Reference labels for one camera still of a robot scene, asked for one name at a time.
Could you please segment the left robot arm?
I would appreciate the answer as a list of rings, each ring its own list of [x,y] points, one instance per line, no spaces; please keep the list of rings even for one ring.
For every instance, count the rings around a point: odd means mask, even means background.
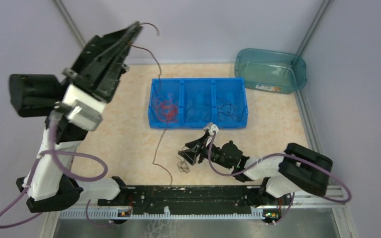
[[[125,59],[143,29],[141,22],[103,36],[94,36],[73,63],[63,81],[52,74],[12,74],[8,80],[10,102],[20,117],[45,117],[43,140],[35,166],[16,185],[27,193],[31,213],[62,211],[89,200],[128,201],[127,186],[119,177],[74,174],[71,164],[77,148],[102,122],[121,76]]]

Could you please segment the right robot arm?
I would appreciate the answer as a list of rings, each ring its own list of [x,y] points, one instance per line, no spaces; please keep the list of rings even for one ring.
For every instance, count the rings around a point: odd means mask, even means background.
[[[269,155],[265,159],[245,156],[233,141],[217,147],[208,135],[185,144],[178,155],[191,165],[205,159],[223,168],[240,182],[261,180],[259,197],[265,204],[273,204],[285,194],[305,191],[324,196],[333,161],[320,153],[297,143],[289,143],[283,154]]]

